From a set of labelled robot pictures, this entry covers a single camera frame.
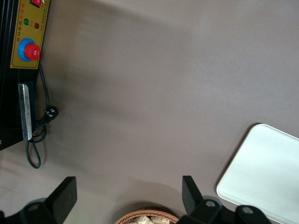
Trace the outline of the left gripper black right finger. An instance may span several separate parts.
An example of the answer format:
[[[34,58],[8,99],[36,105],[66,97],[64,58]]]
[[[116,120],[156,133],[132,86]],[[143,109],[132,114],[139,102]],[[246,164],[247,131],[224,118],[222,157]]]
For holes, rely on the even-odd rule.
[[[186,215],[180,224],[270,224],[258,208],[239,205],[235,211],[227,209],[218,198],[202,196],[190,175],[182,177],[182,201]]]

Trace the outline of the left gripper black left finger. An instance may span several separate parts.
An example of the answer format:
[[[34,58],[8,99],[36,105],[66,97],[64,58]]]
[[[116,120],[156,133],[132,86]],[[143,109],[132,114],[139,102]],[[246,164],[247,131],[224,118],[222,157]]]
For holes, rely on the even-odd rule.
[[[77,180],[66,177],[47,197],[29,202],[19,212],[5,216],[0,212],[2,224],[62,224],[78,200]]]

